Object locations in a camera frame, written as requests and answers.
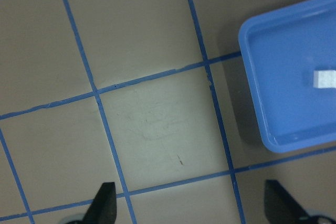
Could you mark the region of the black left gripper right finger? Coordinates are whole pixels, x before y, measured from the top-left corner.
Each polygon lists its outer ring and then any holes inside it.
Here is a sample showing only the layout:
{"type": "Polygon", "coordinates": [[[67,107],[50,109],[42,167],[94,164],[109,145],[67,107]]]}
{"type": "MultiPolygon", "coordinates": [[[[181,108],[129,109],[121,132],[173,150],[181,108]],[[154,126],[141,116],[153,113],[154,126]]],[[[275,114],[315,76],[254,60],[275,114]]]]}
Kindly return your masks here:
{"type": "Polygon", "coordinates": [[[335,223],[325,215],[311,215],[277,180],[265,180],[264,213],[269,223],[335,223]]]}

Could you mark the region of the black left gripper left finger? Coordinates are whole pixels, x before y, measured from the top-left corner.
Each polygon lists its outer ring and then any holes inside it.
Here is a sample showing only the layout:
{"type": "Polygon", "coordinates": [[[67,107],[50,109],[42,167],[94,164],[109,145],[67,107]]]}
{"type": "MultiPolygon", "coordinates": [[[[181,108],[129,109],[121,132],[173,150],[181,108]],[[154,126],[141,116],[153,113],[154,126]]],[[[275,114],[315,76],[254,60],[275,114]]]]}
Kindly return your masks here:
{"type": "Polygon", "coordinates": [[[115,223],[117,219],[117,194],[115,182],[102,183],[92,203],[82,218],[68,217],[61,223],[115,223]]]}

